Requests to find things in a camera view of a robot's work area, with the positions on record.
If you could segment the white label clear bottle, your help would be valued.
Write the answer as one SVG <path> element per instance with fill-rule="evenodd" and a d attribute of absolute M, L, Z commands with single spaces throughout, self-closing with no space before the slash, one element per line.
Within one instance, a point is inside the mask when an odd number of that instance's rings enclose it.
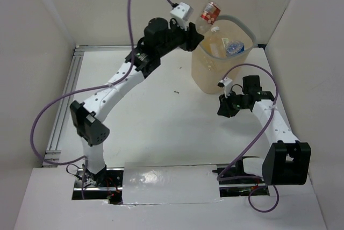
<path fill-rule="evenodd" d="M 218 27 L 211 28 L 210 34 L 204 39 L 204 48 L 214 57 L 224 59 L 229 39 Z"/>

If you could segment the red cap small bottle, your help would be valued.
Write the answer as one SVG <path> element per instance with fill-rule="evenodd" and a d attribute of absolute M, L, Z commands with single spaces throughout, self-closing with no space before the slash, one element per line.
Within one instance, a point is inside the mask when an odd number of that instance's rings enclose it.
<path fill-rule="evenodd" d="M 219 4 L 208 1 L 196 19 L 195 26 L 197 32 L 199 34 L 205 34 L 212 27 L 220 13 L 221 8 Z"/>

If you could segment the blue label plastic bottle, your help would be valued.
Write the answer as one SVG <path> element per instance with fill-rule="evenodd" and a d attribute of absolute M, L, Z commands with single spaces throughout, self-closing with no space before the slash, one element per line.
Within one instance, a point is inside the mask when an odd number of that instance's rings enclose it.
<path fill-rule="evenodd" d="M 242 53 L 244 50 L 245 50 L 245 45 L 243 42 L 233 40 L 233 41 L 230 41 L 226 46 L 226 56 L 230 58 L 237 54 Z"/>

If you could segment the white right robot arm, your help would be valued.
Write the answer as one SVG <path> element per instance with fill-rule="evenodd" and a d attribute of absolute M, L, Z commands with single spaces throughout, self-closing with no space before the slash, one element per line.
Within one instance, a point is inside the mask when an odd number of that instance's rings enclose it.
<path fill-rule="evenodd" d="M 267 185 L 303 185 L 306 183 L 311 147 L 301 142 L 289 129 L 275 104 L 276 98 L 270 91 L 264 91 L 257 75 L 243 79 L 242 93 L 232 91 L 232 80 L 220 80 L 223 88 L 220 95 L 218 115 L 234 117 L 241 110 L 250 110 L 263 127 L 269 150 L 265 158 L 242 157 L 234 176 L 241 183 L 253 176 L 261 177 Z"/>

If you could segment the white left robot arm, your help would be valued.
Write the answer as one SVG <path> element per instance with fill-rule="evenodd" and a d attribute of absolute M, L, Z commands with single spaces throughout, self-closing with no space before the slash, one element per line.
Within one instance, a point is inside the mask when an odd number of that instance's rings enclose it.
<path fill-rule="evenodd" d="M 196 25 L 182 29 L 176 19 L 153 18 L 144 29 L 144 36 L 126 57 L 109 85 L 93 96 L 70 105 L 71 117 L 87 158 L 84 166 L 87 180 L 93 186 L 104 184 L 107 173 L 104 161 L 104 141 L 110 130 L 103 124 L 114 106 L 136 85 L 143 82 L 161 64 L 161 58 L 176 48 L 191 52 L 204 36 Z"/>

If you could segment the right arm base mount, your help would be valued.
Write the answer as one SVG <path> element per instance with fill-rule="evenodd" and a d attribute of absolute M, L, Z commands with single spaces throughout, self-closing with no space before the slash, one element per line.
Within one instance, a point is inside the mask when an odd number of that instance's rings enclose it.
<path fill-rule="evenodd" d="M 249 176 L 243 171 L 243 166 L 238 163 L 232 166 L 223 177 Z M 264 181 L 260 178 L 229 179 L 219 182 L 219 193 L 221 198 L 227 197 L 248 197 L 254 191 L 253 196 L 268 196 L 269 190 L 265 187 Z"/>

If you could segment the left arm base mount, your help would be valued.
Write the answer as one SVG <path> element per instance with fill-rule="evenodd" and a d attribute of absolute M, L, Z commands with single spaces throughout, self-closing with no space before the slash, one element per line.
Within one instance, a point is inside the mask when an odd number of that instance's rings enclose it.
<path fill-rule="evenodd" d="M 101 179 L 94 181 L 75 164 L 66 167 L 66 172 L 73 176 L 72 200 L 105 200 L 112 205 L 123 204 L 124 168 L 107 168 Z"/>

